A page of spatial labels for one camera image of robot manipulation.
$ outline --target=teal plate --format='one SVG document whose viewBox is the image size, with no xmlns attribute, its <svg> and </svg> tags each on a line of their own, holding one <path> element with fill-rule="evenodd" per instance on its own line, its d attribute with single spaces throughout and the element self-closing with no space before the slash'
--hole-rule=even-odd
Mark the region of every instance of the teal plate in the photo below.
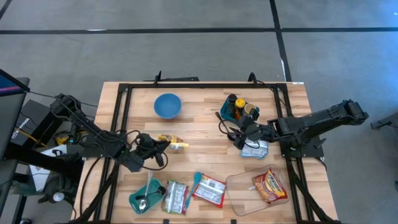
<svg viewBox="0 0 398 224">
<path fill-rule="evenodd" d="M 152 192 L 156 192 L 157 189 L 158 189 L 159 187 L 161 187 L 161 186 L 162 186 L 162 184 L 160 184 L 159 180 L 157 180 L 157 179 L 152 179 L 152 180 L 150 180 L 149 189 L 148 189 L 148 194 L 150 194 L 150 193 L 152 193 Z M 153 206 L 155 206 L 155 205 L 156 205 L 159 201 L 161 201 L 162 198 L 164 197 L 164 195 L 160 195 L 160 194 L 148 195 L 148 196 L 147 196 L 147 199 L 148 199 L 148 201 L 149 201 L 148 209 L 141 213 L 141 212 L 139 211 L 139 209 L 138 209 L 139 201 L 136 200 L 136 196 L 145 195 L 145 189 L 146 189 L 146 187 L 147 187 L 146 185 L 143 186 L 143 187 L 142 187 L 141 189 L 139 189 L 136 193 L 131 194 L 130 197 L 129 197 L 130 205 L 131 205 L 132 209 L 133 209 L 137 214 L 144 214 L 144 213 L 146 213 L 146 211 L 148 211 L 150 208 L 152 208 Z"/>
</svg>

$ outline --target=metal spoon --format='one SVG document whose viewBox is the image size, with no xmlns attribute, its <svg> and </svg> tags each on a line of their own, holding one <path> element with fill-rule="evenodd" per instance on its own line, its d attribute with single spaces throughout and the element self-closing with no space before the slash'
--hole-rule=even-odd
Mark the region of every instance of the metal spoon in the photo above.
<svg viewBox="0 0 398 224">
<path fill-rule="evenodd" d="M 149 206 L 147 194 L 148 194 L 148 189 L 149 189 L 149 184 L 150 184 L 151 179 L 152 179 L 152 171 L 148 170 L 148 179 L 147 179 L 147 187 L 145 189 L 145 196 L 143 199 L 140 199 L 139 205 L 138 205 L 138 209 L 141 213 L 143 213 L 145 210 L 147 210 L 147 208 Z"/>
<path fill-rule="evenodd" d="M 153 195 L 153 194 L 160 194 L 163 195 L 166 193 L 166 188 L 163 186 L 160 186 L 155 192 L 149 193 L 147 194 L 147 196 Z M 139 195 L 136 197 L 136 200 L 140 200 L 143 199 L 145 197 L 145 195 Z"/>
</svg>

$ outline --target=snack bag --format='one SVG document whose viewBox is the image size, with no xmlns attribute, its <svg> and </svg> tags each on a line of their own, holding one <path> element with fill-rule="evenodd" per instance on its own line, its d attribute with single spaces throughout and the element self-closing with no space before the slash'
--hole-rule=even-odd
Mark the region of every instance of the snack bag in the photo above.
<svg viewBox="0 0 398 224">
<path fill-rule="evenodd" d="M 225 193 L 225 182 L 221 182 L 202 174 L 195 192 L 192 196 L 200 197 L 216 205 L 217 208 L 223 208 Z"/>
<path fill-rule="evenodd" d="M 162 210 L 167 213 L 185 214 L 187 209 L 188 187 L 185 184 L 169 180 L 162 203 Z"/>
<path fill-rule="evenodd" d="M 174 135 L 160 134 L 157 138 L 163 141 L 170 141 L 170 148 L 174 150 L 182 150 L 189 147 L 188 143 L 184 143 L 183 139 L 180 139 Z"/>
<path fill-rule="evenodd" d="M 271 170 L 253 177 L 254 185 L 260 191 L 261 197 L 268 203 L 287 198 L 287 192 L 278 179 L 278 176 Z"/>
<path fill-rule="evenodd" d="M 257 140 L 253 142 L 247 139 L 241 150 L 241 157 L 265 159 L 266 155 L 268 155 L 268 142 L 266 141 Z"/>
</svg>

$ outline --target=gray concrete floor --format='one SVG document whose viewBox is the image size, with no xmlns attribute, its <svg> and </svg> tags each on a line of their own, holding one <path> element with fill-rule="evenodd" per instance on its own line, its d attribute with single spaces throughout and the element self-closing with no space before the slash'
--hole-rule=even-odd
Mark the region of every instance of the gray concrete floor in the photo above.
<svg viewBox="0 0 398 224">
<path fill-rule="evenodd" d="M 276 0 L 282 27 L 397 27 L 393 0 Z M 12 0 L 0 30 L 272 27 L 260 0 Z M 305 82 L 312 110 L 343 99 L 360 102 L 370 118 L 324 136 L 330 187 L 345 223 L 398 220 L 398 131 L 372 131 L 370 122 L 398 112 L 398 33 L 284 33 L 293 81 Z M 283 81 L 274 33 L 0 35 L 0 68 L 29 77 L 33 91 L 71 93 L 96 103 L 102 83 L 139 81 L 159 70 L 167 78 L 203 81 Z M 51 103 L 51 99 L 29 95 Z M 93 108 L 84 107 L 88 114 Z M 15 197 L 10 197 L 12 209 Z M 37 205 L 24 216 L 66 222 L 67 203 Z M 9 223 L 2 217 L 1 223 Z"/>
</svg>

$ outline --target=clear plastic container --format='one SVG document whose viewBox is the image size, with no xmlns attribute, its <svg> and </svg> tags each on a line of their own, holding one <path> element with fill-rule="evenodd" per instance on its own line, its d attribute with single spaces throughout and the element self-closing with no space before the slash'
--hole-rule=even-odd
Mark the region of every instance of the clear plastic container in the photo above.
<svg viewBox="0 0 398 224">
<path fill-rule="evenodd" d="M 287 198 L 268 203 L 262 197 L 254 185 L 253 177 L 265 174 L 271 168 L 277 176 L 283 188 L 286 190 Z M 244 216 L 252 212 L 260 211 L 276 205 L 287 203 L 290 198 L 290 190 L 285 184 L 281 169 L 274 164 L 254 169 L 242 174 L 231 175 L 226 179 L 226 193 L 236 215 Z"/>
</svg>

